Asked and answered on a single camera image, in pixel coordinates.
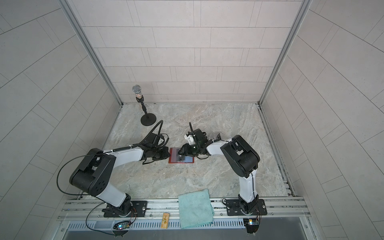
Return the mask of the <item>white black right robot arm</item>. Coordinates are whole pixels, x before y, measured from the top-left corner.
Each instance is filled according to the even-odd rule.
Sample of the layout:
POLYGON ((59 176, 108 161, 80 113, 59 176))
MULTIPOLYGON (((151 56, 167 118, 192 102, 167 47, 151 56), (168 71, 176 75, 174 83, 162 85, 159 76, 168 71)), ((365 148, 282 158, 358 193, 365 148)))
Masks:
POLYGON ((187 143, 178 151, 179 156, 199 157, 200 155, 224 156, 232 170, 239 176, 239 207, 244 214, 255 214, 258 210, 259 195, 256 190, 256 173, 260 162, 258 153, 240 136, 223 140, 221 135, 208 139, 200 129, 185 135, 187 143))

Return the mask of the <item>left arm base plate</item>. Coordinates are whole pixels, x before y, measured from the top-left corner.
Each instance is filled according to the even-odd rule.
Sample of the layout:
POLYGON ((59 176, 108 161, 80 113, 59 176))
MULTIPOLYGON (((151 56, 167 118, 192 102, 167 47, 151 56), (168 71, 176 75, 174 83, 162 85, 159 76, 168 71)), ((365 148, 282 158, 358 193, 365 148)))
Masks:
POLYGON ((124 201, 119 207, 111 204, 102 209, 104 218, 144 217, 147 210, 147 201, 124 201))

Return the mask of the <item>red card holder wallet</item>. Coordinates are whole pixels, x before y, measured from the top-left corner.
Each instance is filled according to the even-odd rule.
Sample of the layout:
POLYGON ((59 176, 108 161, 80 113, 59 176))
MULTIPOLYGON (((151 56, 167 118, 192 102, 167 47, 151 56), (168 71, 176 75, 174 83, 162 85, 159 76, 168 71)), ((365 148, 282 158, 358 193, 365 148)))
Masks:
POLYGON ((188 157, 188 160, 186 162, 178 162, 177 161, 177 154, 179 153, 180 148, 170 148, 170 157, 169 157, 169 164, 193 164, 195 162, 194 157, 188 157))

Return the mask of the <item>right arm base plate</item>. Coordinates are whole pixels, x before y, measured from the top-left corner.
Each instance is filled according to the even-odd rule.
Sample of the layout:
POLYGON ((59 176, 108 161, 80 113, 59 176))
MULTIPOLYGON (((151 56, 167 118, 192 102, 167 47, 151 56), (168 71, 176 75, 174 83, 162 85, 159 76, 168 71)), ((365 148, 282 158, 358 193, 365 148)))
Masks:
POLYGON ((240 199, 222 199, 228 216, 266 216, 267 207, 263 199, 255 199, 246 203, 240 199))

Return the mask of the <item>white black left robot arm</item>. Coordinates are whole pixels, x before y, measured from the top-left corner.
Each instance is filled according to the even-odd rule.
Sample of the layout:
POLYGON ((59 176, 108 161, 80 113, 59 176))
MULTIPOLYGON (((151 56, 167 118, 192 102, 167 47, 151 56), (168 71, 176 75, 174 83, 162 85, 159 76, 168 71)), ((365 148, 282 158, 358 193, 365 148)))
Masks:
POLYGON ((70 177, 70 184, 98 198, 107 207, 103 209, 105 217, 125 217, 133 210, 131 196, 118 190, 110 184, 110 178, 115 168, 131 162, 147 159, 159 161, 170 157, 168 136, 165 134, 150 133, 146 138, 135 145, 103 152, 100 149, 91 149, 70 177))

